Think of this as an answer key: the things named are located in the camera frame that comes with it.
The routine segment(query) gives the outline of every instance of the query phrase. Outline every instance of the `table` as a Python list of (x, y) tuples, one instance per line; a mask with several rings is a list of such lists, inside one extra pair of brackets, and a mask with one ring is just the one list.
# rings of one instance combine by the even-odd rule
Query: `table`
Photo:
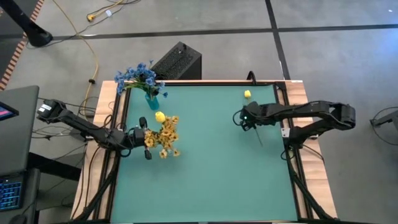
[[(172, 82), (172, 83), (250, 83), (250, 80), (173, 80), (173, 81), (167, 81), (167, 82)], [(258, 80), (258, 83), (278, 83), (279, 88), (277, 90), (278, 97), (280, 103), (284, 103), (285, 101), (288, 101), (289, 104), (303, 104), (307, 102), (307, 96), (305, 94), (305, 89), (302, 81), (278, 81), (278, 80)], [(112, 102), (115, 101), (116, 98), (116, 87), (117, 84), (113, 81), (105, 81), (102, 84), (101, 87), (101, 93), (99, 94), (99, 100), (98, 100), (98, 105), (96, 109), (96, 114), (94, 117), (94, 123), (98, 126), (102, 126), (104, 123), (105, 118), (107, 115), (113, 113), (112, 107), (114, 106)], [(285, 88), (285, 92), (287, 93), (287, 97), (283, 96), (283, 89)], [(118, 115), (116, 117), (116, 124), (120, 123), (122, 121), (123, 116), (123, 107), (124, 107), (124, 101), (125, 101), (125, 93), (122, 94), (120, 97), (120, 102), (117, 105), (117, 110), (118, 110)], [(297, 118), (293, 119), (294, 125), (296, 126), (306, 126), (310, 123), (312, 123), (312, 118)], [(310, 146), (314, 150), (318, 151), (320, 153), (320, 148), (317, 140), (307, 140), (306, 145)], [(87, 156), (86, 156), (86, 163), (89, 164), (91, 162), (91, 158), (93, 157), (93, 154), (95, 153), (97, 149), (96, 143), (95, 142), (90, 142), (88, 145), (87, 149)], [(325, 166), (323, 165), (322, 160), (315, 155), (314, 153), (307, 151), (305, 149), (300, 150), (300, 155), (301, 155), (301, 163), (303, 167), (303, 173), (305, 174), (305, 180), (307, 183), (307, 187), (309, 191), (312, 193), (312, 195), (315, 197), (317, 202), (324, 208), (324, 210), (329, 213), (331, 216), (336, 217), (336, 211), (335, 207), (333, 204), (333, 199), (331, 196), (330, 192), (330, 187), (328, 183), (328, 178), (326, 175), (326, 170)], [(88, 167), (86, 166), (82, 172), (85, 172), (84, 174), (84, 181), (80, 177), (79, 181), (79, 186), (78, 190), (76, 192), (76, 198), (75, 198), (75, 203), (73, 206), (73, 211), (77, 208), (77, 212), (75, 214), (75, 217), (79, 215), (84, 207), (85, 201), (86, 201), (86, 194), (87, 194), (87, 199), (88, 201), (91, 200), (91, 198), (95, 195), (95, 193), (98, 190), (98, 185), (100, 182), (101, 178), (101, 171), (103, 168), (104, 164), (104, 157), (105, 157), (105, 150), (99, 150), (96, 154), (95, 157), (93, 158), (93, 162), (91, 165), (91, 174), (90, 174), (90, 188), (87, 191), (87, 186), (88, 186)], [(110, 171), (110, 168), (114, 162), (113, 160), (114, 154), (110, 154), (110, 160), (109, 160), (109, 165), (108, 165), (108, 171)], [(299, 163), (297, 161), (293, 161), (295, 168), (299, 166)], [(78, 205), (78, 201), (80, 198), (80, 194), (83, 193), (83, 196), (81, 197), (81, 202)], [(299, 189), (296, 187), (296, 193), (297, 193), (297, 203), (298, 203), (298, 212), (300, 213), (300, 216), (302, 218), (307, 217), (307, 211), (305, 208), (305, 203), (302, 197), (302, 194), (300, 193)], [(109, 188), (105, 192), (102, 201), (101, 201), (101, 206), (99, 208), (98, 212), (98, 218), (106, 218), (109, 217), (109, 211), (107, 213), (106, 206), (108, 204), (109, 198)]]

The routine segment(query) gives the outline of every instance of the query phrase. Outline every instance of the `wooden table frame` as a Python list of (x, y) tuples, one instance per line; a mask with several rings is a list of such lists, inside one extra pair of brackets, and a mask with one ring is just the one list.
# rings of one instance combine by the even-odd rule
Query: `wooden table frame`
[[(166, 85), (178, 85), (189, 83), (191, 85), (225, 85), (236, 84), (236, 85), (250, 85), (251, 80), (169, 80), (165, 81)], [(304, 104), (308, 102), (305, 93), (304, 85), (302, 81), (280, 81), (280, 80), (258, 80), (257, 84), (275, 84), (275, 93), (277, 93), (276, 100), (281, 104), (296, 105)], [(114, 81), (104, 81), (99, 94), (98, 104), (94, 117), (94, 124), (102, 126), (105, 118), (109, 114), (113, 114), (116, 119), (110, 124), (116, 126), (126, 120), (127, 107), (130, 91), (124, 91), (121, 96), (116, 94), (117, 83)], [(295, 126), (306, 126), (313, 122), (312, 118), (295, 118), (292, 120)], [(289, 127), (289, 121), (284, 120), (283, 126)], [(320, 152), (319, 143), (317, 140), (308, 139), (305, 144), (312, 149)], [(85, 164), (90, 164), (91, 160), (91, 172), (90, 172), (90, 189), (88, 188), (88, 170), (89, 167), (85, 166), (82, 172), (84, 172), (84, 181), (82, 180), (83, 175), (80, 176), (78, 190), (76, 192), (75, 203), (73, 204), (73, 211), (76, 210), (74, 217), (79, 216), (82, 213), (83, 207), (85, 206), (86, 199), (87, 203), (91, 201), (94, 195), (98, 191), (100, 181), (104, 180), (106, 175), (110, 172), (114, 162), (118, 164), (118, 160), (114, 160), (115, 156), (113, 152), (99, 150), (95, 155), (97, 144), (95, 142), (89, 142), (86, 150)], [(332, 217), (336, 217), (336, 210), (331, 196), (328, 178), (326, 176), (325, 166), (322, 160), (315, 153), (306, 150), (305, 148), (299, 150), (295, 155), (295, 159), (292, 159), (294, 168), (300, 176), (305, 177), (305, 183), (308, 190), (311, 192), (316, 201), (322, 206), (322, 208)], [(107, 188), (105, 191), (99, 207), (94, 210), (91, 214), (92, 219), (110, 219), (111, 208), (113, 203), (115, 183)], [(303, 195), (297, 186), (293, 188), (295, 195), (295, 203), (297, 208), (297, 215), (301, 218), (308, 218), (312, 214), (312, 211), (308, 209), (306, 201), (303, 199)]]

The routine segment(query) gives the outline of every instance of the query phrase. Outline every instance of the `green mat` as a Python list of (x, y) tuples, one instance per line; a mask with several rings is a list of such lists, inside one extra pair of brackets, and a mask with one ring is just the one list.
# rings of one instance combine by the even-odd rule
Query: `green mat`
[[(232, 122), (250, 90), (259, 104), (275, 103), (272, 86), (167, 86), (158, 97), (167, 116), (178, 115), (180, 157), (151, 161), (144, 148), (122, 158), (112, 223), (297, 220), (280, 126), (244, 132)], [(145, 116), (160, 129), (141, 90), (133, 90), (127, 129)]]

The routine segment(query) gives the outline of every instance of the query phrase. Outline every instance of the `laptop keyboard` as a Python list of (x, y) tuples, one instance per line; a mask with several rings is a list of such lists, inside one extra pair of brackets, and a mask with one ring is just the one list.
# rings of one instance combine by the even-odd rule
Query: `laptop keyboard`
[(21, 207), (21, 189), (20, 178), (0, 179), (0, 211)]

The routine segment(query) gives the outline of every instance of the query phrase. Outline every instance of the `blue flowers in vase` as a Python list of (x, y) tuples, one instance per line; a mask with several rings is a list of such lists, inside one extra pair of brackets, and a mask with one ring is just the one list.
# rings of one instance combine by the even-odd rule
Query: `blue flowers in vase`
[[(127, 68), (125, 73), (118, 71), (114, 77), (114, 81), (119, 84), (118, 94), (120, 95), (123, 92), (123, 90), (127, 88), (139, 88), (147, 93), (146, 95), (148, 97), (146, 98), (149, 98), (149, 100), (151, 101), (154, 101), (159, 93), (166, 98), (168, 93), (167, 92), (161, 93), (161, 91), (165, 88), (165, 83), (164, 82), (157, 83), (155, 81), (156, 73), (150, 69), (150, 67), (152, 66), (152, 62), (153, 60), (149, 61), (150, 63), (149, 68), (146, 68), (146, 64), (140, 63), (138, 64), (136, 69), (129, 67)], [(132, 82), (125, 85), (124, 84), (125, 81), (132, 81)]]

